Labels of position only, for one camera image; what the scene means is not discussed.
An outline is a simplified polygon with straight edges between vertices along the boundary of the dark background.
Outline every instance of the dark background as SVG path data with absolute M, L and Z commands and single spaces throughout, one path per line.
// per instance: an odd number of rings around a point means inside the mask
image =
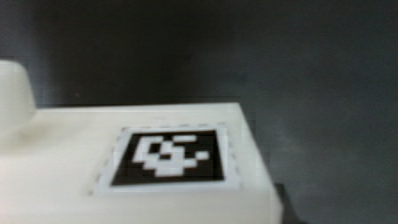
M 240 102 L 309 224 L 396 224 L 396 40 L 396 1 L 0 0 L 39 106 Z

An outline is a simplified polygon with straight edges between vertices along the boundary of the white cylinder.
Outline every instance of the white cylinder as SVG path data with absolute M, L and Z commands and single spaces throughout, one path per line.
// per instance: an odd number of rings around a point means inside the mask
M 36 114 L 36 102 L 27 70 L 0 60 L 0 135 L 13 132 Z

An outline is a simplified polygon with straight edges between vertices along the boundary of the white surface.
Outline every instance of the white surface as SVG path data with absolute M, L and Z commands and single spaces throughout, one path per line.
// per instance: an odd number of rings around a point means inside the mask
M 18 63 L 0 60 L 0 135 L 18 129 L 34 113 L 27 71 Z
M 93 195 L 125 127 L 222 124 L 242 188 Z M 238 104 L 39 110 L 0 142 L 0 223 L 281 223 L 281 203 Z

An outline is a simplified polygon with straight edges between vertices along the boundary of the black square marker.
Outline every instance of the black square marker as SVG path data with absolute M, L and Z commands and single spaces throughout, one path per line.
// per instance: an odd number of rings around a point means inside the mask
M 215 130 L 132 134 L 112 186 L 222 180 Z

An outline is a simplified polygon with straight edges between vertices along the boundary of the white pattern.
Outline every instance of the white pattern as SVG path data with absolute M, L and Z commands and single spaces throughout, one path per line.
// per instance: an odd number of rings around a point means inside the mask
M 196 135 L 174 136 L 174 141 L 194 142 Z M 174 146 L 174 141 L 164 141 L 162 136 L 148 136 L 141 138 L 137 151 L 132 162 L 144 162 L 144 170 L 155 170 L 157 177 L 183 176 L 185 168 L 197 167 L 197 160 L 208 160 L 210 154 L 206 151 L 196 152 L 196 158 L 185 159 L 185 147 Z M 160 153 L 149 153 L 151 144 L 160 144 Z M 169 160 L 160 160 L 160 155 L 171 155 Z

